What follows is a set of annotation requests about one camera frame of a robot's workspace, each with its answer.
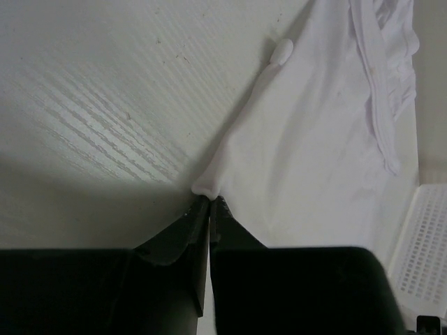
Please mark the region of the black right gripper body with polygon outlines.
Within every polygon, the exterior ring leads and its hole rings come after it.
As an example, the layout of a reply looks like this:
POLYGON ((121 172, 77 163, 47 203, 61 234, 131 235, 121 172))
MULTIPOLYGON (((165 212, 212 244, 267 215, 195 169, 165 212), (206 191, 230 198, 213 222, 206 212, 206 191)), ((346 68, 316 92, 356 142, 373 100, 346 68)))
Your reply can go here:
POLYGON ((418 334, 441 335, 441 319, 437 316, 419 315, 416 318, 418 334))

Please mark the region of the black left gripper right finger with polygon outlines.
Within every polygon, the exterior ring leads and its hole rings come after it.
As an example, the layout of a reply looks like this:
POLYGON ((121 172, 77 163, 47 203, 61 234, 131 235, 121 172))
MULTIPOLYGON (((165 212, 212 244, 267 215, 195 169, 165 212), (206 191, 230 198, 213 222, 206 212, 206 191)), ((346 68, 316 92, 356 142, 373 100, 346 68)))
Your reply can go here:
POLYGON ((355 246, 268 248, 225 200, 211 206, 218 334, 405 334, 381 263, 355 246))

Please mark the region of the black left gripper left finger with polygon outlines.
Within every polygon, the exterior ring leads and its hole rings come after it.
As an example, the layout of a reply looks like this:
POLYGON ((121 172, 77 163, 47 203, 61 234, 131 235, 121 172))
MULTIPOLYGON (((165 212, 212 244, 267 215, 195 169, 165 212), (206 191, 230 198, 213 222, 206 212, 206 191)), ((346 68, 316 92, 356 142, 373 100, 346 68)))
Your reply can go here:
POLYGON ((195 334, 210 201, 136 248, 1 252, 2 334, 195 334))

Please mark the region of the white tank top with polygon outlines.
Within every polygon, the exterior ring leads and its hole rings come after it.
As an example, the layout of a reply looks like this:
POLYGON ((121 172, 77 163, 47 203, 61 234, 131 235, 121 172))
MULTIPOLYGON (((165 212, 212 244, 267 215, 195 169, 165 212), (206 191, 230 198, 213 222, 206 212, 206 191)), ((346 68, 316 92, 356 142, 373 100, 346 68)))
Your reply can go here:
POLYGON ((192 191, 267 246, 361 246, 387 264, 414 109, 412 1, 310 1, 192 191))

